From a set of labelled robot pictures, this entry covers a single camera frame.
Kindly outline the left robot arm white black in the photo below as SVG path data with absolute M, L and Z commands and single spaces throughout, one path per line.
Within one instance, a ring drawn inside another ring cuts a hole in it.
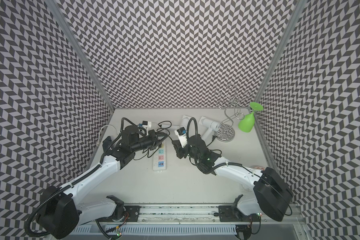
M 136 152 L 153 150 L 167 137 L 166 133 L 146 131 L 137 125 L 125 127 L 104 149 L 97 165 L 74 180 L 58 188 L 50 186 L 43 192 L 41 203 L 26 220 L 26 234 L 35 238 L 53 235 L 60 240 L 77 226 L 91 221 L 98 222 L 102 218 L 126 221 L 128 213 L 124 202 L 116 196 L 108 195 L 102 201 L 89 204 L 82 200 L 100 183 L 122 170 Z

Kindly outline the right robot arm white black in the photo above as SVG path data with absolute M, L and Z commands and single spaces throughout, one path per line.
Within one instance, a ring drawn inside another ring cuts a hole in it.
M 239 183 L 249 193 L 238 196 L 233 204 L 233 211 L 241 215 L 265 214 L 274 221 L 281 222 L 291 210 L 293 192 L 277 173 L 267 167 L 256 170 L 235 163 L 221 154 L 207 148 L 200 135 L 194 135 L 183 146 L 174 140 L 172 145 L 179 159 L 190 158 L 194 165 L 205 175 L 225 177 Z

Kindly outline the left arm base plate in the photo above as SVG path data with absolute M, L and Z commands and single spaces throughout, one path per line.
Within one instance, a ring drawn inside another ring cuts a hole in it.
M 140 210 L 141 206 L 138 205 L 124 206 L 124 212 L 120 217 L 118 217 L 116 214 L 113 214 L 110 217 L 100 218 L 99 222 L 123 223 L 124 221 L 126 221 L 126 223 L 135 223 L 139 219 Z

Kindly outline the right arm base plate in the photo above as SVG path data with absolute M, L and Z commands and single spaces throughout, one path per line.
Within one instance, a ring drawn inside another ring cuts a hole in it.
M 220 222 L 259 222 L 259 216 L 252 214 L 250 216 L 242 214 L 238 209 L 232 209 L 231 206 L 218 206 L 218 217 Z

